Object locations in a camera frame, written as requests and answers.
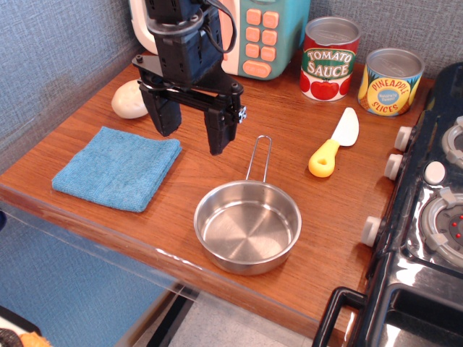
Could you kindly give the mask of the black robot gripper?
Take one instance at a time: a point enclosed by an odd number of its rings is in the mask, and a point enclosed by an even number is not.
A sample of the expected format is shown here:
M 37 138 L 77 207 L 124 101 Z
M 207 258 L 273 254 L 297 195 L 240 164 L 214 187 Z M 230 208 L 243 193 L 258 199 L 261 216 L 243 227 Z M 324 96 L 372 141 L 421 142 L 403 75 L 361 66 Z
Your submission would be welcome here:
M 179 128 L 182 115 L 177 102 L 201 109 L 210 153 L 222 154 L 247 111 L 240 100 L 243 86 L 221 67 L 225 54 L 221 23 L 149 22 L 147 28 L 158 54 L 137 56 L 132 63 L 140 71 L 140 92 L 156 130 L 168 137 Z

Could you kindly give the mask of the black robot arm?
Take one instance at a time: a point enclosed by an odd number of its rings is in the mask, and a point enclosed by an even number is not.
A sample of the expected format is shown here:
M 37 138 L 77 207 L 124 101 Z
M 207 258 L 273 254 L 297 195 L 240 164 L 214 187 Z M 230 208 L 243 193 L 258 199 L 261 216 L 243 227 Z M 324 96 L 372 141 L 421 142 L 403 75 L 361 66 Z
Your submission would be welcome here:
M 153 36 L 156 56 L 136 56 L 139 89 L 157 131 L 164 137 L 182 123 L 182 105 L 204 113 L 211 155 L 220 155 L 234 140 L 245 119 L 243 86 L 222 68 L 224 54 L 220 13 L 230 11 L 220 1 L 147 1 L 146 27 Z

